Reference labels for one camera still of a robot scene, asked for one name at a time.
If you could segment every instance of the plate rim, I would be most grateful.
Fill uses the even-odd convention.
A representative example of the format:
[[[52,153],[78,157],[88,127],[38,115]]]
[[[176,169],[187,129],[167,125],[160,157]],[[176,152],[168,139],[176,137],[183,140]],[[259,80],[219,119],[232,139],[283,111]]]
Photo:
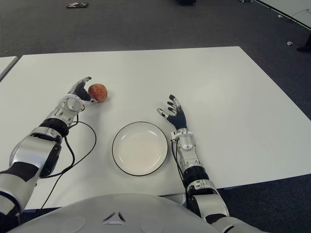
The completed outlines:
[[[161,163],[161,165],[160,165],[156,170],[154,170],[154,171],[152,171],[152,172],[149,172],[149,173],[147,173],[147,174],[144,174],[144,175],[133,175],[133,174],[131,174],[131,173],[128,173],[128,172],[124,171],[124,170],[117,164],[117,162],[116,162],[116,160],[115,160],[115,156],[114,156],[114,154],[113,154],[113,145],[114,145],[114,143],[115,143],[115,140],[116,140],[118,134],[119,134],[119,133],[121,132],[121,130],[123,130],[125,127],[127,127],[127,126],[129,126],[129,125],[131,125],[131,124],[135,124],[135,123],[148,123],[148,124],[151,124],[151,125],[157,127],[157,128],[163,133],[164,138],[165,138],[165,141],[166,141],[166,145],[167,145],[166,155],[165,155],[165,158],[164,158],[163,162]],[[164,133],[158,126],[156,126],[155,124],[150,123],[150,122],[147,122],[147,121],[135,121],[135,122],[132,122],[132,123],[129,123],[129,124],[125,125],[124,127],[122,127],[122,128],[117,132],[115,138],[113,139],[112,146],[111,146],[111,150],[112,150],[112,158],[113,158],[113,161],[115,162],[115,164],[117,165],[117,167],[118,167],[121,171],[123,171],[123,172],[125,172],[126,174],[131,175],[131,176],[147,176],[147,175],[149,175],[149,174],[151,174],[151,173],[157,171],[157,170],[164,164],[164,162],[165,162],[165,160],[166,160],[166,158],[167,158],[167,155],[168,155],[168,153],[169,153],[169,143],[168,143],[168,141],[167,141],[167,138],[166,138],[166,136],[165,136],[165,133]]]

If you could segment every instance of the small object on floor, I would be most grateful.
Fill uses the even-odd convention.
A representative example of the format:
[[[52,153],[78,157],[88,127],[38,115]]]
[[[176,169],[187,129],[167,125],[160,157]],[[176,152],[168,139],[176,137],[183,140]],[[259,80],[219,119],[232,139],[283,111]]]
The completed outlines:
[[[67,5],[67,8],[87,8],[88,2],[74,2]]]
[[[104,85],[97,83],[88,88],[89,95],[96,99],[99,103],[104,102],[107,98],[107,89]]]

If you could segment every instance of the robotic hand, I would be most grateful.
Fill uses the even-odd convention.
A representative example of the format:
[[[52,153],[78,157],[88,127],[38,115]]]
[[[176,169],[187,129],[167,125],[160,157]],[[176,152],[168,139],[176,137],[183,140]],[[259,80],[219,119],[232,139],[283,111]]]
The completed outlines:
[[[186,190],[187,208],[222,233],[262,233],[237,218],[229,217],[225,202],[209,180],[196,154],[194,137],[187,128],[186,117],[179,101],[173,95],[169,99],[172,102],[167,102],[168,110],[173,115],[159,108],[157,111],[176,128],[176,132],[172,132],[172,143],[177,142],[176,156],[173,156]]]
[[[84,86],[91,77],[77,82],[47,118],[13,149],[9,169],[0,172],[0,217],[21,214],[39,178],[52,173],[61,151],[62,138],[83,101],[92,101]]]

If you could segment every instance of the white table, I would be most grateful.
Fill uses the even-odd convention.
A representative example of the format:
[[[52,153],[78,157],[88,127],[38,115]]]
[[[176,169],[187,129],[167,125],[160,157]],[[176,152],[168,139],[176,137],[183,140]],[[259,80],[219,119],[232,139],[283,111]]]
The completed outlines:
[[[106,102],[80,114],[95,128],[98,144],[61,178],[45,207],[109,193],[183,192],[171,153],[155,173],[133,177],[118,169],[111,152],[118,130],[134,121],[151,122],[170,139],[172,125],[156,112],[166,108],[170,93],[182,103],[197,153],[218,188],[311,173],[310,120],[239,47],[23,56],[0,84],[1,170],[15,144],[86,76],[93,78],[88,86],[108,89]],[[93,135],[80,125],[69,142],[81,158]],[[55,171],[70,158],[64,145]],[[40,207],[54,182],[40,180],[27,209]]]
[[[16,62],[17,57],[0,57],[0,81],[9,68]]]

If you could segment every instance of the carpeted floor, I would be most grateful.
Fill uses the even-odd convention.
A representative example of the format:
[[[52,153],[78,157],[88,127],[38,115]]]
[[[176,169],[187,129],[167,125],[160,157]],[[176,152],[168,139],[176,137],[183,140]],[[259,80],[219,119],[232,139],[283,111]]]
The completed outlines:
[[[0,0],[0,56],[240,46],[311,119],[311,54],[295,50],[310,31],[258,3],[197,1],[89,0],[69,10],[71,0]],[[262,230],[311,232],[311,175],[221,194],[232,216]]]

